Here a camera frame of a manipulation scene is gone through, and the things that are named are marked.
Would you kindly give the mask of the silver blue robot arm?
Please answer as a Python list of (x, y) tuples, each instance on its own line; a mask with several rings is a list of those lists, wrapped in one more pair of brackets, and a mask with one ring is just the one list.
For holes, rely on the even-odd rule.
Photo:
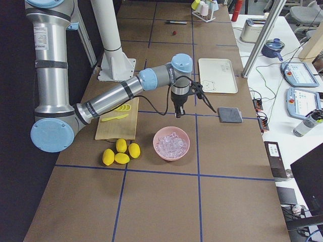
[(30, 138), (38, 149), (56, 153), (68, 148), (92, 120), (137, 97), (143, 91), (169, 86), (176, 117), (184, 115), (191, 95), (188, 78), (193, 60), (185, 53), (169, 63), (146, 68), (135, 75), (136, 61), (122, 50), (112, 1), (92, 1), (91, 6), (104, 47), (98, 75), (104, 92), (84, 103), (69, 102), (66, 32), (82, 23), (77, 1), (25, 1), (26, 17), (33, 24), (35, 68), (39, 104)]

